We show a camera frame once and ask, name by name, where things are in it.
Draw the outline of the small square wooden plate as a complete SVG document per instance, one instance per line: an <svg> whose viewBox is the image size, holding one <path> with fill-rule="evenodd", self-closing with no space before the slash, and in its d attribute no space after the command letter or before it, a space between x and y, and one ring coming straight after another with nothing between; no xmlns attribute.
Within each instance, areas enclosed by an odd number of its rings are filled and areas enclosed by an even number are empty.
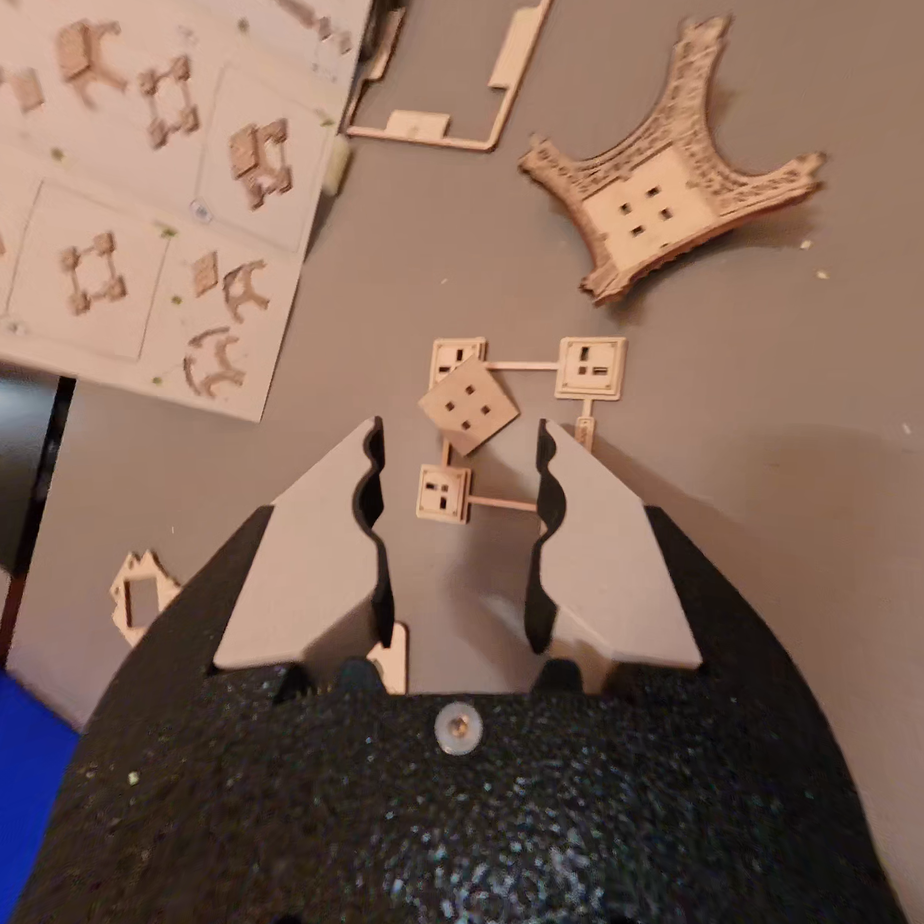
<svg viewBox="0 0 924 924"><path fill-rule="evenodd" d="M419 401L457 454L469 456L519 416L485 362L466 359Z"/></svg>

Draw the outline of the small hollow wooden piece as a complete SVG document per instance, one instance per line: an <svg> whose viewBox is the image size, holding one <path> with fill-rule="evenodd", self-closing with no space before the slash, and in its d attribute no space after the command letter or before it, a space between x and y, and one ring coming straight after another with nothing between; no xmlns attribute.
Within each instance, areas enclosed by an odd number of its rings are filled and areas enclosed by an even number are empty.
<svg viewBox="0 0 924 924"><path fill-rule="evenodd" d="M112 622L129 647L135 649L147 633L147 628L134 624L131 613L131 588L140 581L153 581L157 609L156 619L173 603L182 590L177 582L160 564L154 552L145 550L141 555L130 552L122 562L110 585L109 593L114 603Z"/></svg>

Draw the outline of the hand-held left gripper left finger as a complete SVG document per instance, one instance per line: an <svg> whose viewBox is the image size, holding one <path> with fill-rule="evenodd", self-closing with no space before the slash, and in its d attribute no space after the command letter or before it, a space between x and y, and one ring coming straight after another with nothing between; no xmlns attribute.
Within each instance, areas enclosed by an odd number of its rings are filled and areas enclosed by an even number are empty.
<svg viewBox="0 0 924 924"><path fill-rule="evenodd" d="M361 422L278 495L224 634L221 671L299 664L317 683L394 642L385 543L385 426Z"/></svg>

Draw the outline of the small flat wooden piece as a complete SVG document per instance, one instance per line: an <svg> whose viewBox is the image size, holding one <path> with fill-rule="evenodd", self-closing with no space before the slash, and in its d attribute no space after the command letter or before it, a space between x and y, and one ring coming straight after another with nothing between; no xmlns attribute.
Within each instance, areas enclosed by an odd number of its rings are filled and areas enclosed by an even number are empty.
<svg viewBox="0 0 924 924"><path fill-rule="evenodd" d="M404 623L395 622L391 644L388 647L381 642L376 644L368 652L366 660L376 669L389 695L405 696L408 693L409 632Z"/></svg>

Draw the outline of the small white block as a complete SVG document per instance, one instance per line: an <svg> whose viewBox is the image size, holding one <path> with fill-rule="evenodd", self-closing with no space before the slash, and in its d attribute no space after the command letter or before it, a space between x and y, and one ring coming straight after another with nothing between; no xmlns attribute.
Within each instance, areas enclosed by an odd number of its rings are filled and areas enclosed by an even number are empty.
<svg viewBox="0 0 924 924"><path fill-rule="evenodd" d="M349 138L342 134L337 134L331 146L330 156L321 183L321 192L324 196L329 198L338 196L347 175L351 159L352 148Z"/></svg>

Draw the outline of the paper instruction sheet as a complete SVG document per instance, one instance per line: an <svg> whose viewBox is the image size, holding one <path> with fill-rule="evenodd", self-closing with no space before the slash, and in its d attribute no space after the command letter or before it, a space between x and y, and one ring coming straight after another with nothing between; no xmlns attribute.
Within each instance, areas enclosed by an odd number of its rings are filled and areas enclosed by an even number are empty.
<svg viewBox="0 0 924 924"><path fill-rule="evenodd" d="M260 422L343 105L197 2L2 2L2 361Z"/></svg>

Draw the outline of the wooden tower base model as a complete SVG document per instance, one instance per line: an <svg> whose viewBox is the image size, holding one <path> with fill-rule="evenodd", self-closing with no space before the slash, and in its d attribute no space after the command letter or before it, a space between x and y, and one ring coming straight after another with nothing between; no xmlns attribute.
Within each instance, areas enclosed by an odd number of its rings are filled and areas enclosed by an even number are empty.
<svg viewBox="0 0 924 924"><path fill-rule="evenodd" d="M596 307L617 303L665 264L821 187L823 153L753 174L717 147L710 97L732 21L727 15L682 24L659 99L616 145L576 159L532 136L517 163L581 236L592 268L579 289Z"/></svg>

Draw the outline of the wooden frame with corner pads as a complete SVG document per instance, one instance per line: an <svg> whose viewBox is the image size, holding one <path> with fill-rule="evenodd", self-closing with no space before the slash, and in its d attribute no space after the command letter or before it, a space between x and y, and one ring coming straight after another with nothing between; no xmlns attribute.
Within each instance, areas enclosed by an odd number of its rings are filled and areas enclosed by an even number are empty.
<svg viewBox="0 0 924 924"><path fill-rule="evenodd" d="M596 430L594 406L601 402L615 402L621 398L627 353L628 340L623 336L570 336L560 341L557 358L553 361L499 361L489 359L488 342L484 337L438 338L433 342L428 388L425 394L462 362L472 357L486 363L502 388L497 378L498 373L553 374L554 398L560 401L577 401L581 404L575 424L575 438L591 452ZM536 513L535 502L492 498L473 493L472 469L463 465L463 461L493 437L469 456L461 456L441 433L439 436L439 461L421 467L415 502L415 515L418 519L465 525L473 507Z"/></svg>

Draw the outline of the blue bin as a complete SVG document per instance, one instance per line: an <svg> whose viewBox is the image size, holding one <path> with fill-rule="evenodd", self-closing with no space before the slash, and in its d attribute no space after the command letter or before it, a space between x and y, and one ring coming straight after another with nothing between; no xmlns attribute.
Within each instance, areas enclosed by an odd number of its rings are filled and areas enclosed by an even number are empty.
<svg viewBox="0 0 924 924"><path fill-rule="evenodd" d="M77 733L1 673L1 921L36 861Z"/></svg>

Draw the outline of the empty wooden cutout sheet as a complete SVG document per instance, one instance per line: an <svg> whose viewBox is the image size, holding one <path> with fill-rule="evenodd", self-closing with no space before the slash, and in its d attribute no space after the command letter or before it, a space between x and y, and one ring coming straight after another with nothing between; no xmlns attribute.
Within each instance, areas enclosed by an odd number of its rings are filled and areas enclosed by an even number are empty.
<svg viewBox="0 0 924 924"><path fill-rule="evenodd" d="M447 130L451 116L446 113L397 109L390 113L384 128L365 127L356 123L357 110L367 88L385 77L409 11L408 5L391 8L382 20L382 31L375 52L359 72L355 91L344 116L344 133L350 138L393 141L477 154L492 152L510 117L551 8L551 1L542 1L536 6L522 6L514 11L488 81L490 89L502 92L502 99L485 140L449 136Z"/></svg>

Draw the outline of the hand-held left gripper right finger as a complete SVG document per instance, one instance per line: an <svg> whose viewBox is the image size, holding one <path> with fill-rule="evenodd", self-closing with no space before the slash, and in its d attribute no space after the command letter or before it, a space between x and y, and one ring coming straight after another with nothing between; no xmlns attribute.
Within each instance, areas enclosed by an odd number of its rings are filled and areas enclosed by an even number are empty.
<svg viewBox="0 0 924 924"><path fill-rule="evenodd" d="M536 468L531 649L547 666L577 669L587 694L604 693L624 667L699 669L699 645L640 497L555 422L539 422Z"/></svg>

